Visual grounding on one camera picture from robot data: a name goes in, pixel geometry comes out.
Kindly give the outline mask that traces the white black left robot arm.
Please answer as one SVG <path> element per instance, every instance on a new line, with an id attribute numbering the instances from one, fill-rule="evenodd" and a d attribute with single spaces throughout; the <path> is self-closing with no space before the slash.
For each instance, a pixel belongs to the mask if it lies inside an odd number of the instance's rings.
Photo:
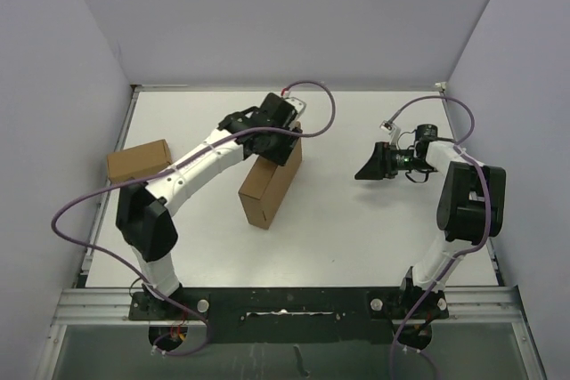
<path id="1" fill-rule="evenodd" d="M 182 287 L 175 274 L 171 252 L 178 240 L 173 217 L 198 190 L 224 170 L 258 155 L 284 166 L 297 137 L 248 129 L 275 127 L 301 133 L 298 120 L 306 103 L 295 97 L 268 93 L 260 106 L 227 115 L 197 148 L 168 170 L 170 174 L 131 184 L 119 191 L 116 227 L 132 248 L 151 292 L 149 306 L 162 319 L 181 307 Z"/>

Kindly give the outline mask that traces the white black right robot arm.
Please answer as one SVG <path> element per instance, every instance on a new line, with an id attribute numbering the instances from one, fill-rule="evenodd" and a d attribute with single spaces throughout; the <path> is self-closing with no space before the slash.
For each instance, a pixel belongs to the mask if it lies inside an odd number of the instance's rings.
<path id="1" fill-rule="evenodd" d="M 451 273 L 468 254 L 501 231 L 506 171 L 469 157 L 451 139 L 438 135 L 432 124 L 418 125 L 413 144 L 401 149 L 401 129 L 383 122 L 380 128 L 390 137 L 378 141 L 369 160 L 355 174 L 357 181 L 394 179 L 403 172 L 409 181 L 413 173 L 440 174 L 444 178 L 436 209 L 436 238 L 422 259 L 412 266 L 395 296 L 397 309 L 413 317 L 428 303 L 439 304 Z"/>

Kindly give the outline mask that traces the brown cardboard box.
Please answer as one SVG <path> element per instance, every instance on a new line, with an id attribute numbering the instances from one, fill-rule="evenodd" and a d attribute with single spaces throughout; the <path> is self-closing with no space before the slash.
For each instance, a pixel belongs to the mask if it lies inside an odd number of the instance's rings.
<path id="1" fill-rule="evenodd" d="M 248 223 L 268 230 L 302 162 L 297 140 L 284 166 L 258 156 L 240 186 L 238 195 Z"/>

